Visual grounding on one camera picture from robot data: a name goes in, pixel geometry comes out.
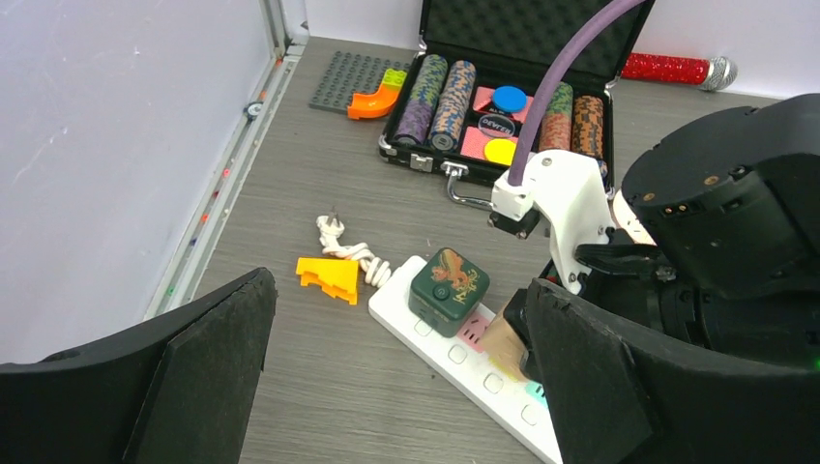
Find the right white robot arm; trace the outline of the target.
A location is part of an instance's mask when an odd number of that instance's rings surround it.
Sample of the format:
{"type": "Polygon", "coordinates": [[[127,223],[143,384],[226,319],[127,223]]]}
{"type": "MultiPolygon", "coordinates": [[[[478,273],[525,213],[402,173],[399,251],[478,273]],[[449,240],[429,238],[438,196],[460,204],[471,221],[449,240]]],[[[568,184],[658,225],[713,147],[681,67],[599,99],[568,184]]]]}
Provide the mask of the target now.
{"type": "Polygon", "coordinates": [[[691,345],[819,367],[819,97],[717,111],[671,132],[622,183],[650,243],[581,245],[600,305],[691,345]]]}

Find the dark green cube socket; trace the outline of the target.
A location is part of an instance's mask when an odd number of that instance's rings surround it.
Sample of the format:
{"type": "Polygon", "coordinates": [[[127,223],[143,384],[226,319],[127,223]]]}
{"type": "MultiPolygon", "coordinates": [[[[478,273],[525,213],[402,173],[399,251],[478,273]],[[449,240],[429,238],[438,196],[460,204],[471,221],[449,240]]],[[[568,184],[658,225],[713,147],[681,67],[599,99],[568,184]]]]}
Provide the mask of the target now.
{"type": "Polygon", "coordinates": [[[413,277],[408,307],[444,337],[456,336],[482,301],[489,275],[450,247],[439,249],[413,277]]]}

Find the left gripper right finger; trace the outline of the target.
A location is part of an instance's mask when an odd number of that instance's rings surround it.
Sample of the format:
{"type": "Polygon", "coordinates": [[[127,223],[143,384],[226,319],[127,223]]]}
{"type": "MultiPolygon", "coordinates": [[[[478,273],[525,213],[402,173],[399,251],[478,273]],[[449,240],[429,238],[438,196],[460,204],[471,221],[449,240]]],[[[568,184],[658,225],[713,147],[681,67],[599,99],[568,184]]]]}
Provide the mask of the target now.
{"type": "Polygon", "coordinates": [[[658,333],[545,279],[527,322],[567,463],[815,463],[817,371],[658,333]]]}

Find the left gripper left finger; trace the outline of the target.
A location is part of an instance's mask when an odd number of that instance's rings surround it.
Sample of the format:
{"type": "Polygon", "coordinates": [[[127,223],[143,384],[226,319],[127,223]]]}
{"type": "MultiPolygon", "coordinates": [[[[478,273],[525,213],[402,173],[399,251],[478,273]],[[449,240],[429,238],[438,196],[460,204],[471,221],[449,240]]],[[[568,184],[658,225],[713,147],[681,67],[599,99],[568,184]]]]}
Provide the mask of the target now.
{"type": "Polygon", "coordinates": [[[1,367],[5,463],[236,463],[278,291],[254,269],[119,333],[1,367]]]}

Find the tan cube socket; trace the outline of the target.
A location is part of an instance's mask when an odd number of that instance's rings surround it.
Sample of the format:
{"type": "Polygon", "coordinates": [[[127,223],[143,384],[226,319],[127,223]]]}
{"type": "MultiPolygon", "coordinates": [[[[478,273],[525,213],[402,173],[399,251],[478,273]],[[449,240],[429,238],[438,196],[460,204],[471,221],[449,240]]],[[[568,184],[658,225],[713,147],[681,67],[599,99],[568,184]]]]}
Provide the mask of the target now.
{"type": "Polygon", "coordinates": [[[508,377],[518,382],[529,381],[521,368],[527,349],[502,312],[498,312],[491,320],[479,344],[489,360],[508,377]]]}

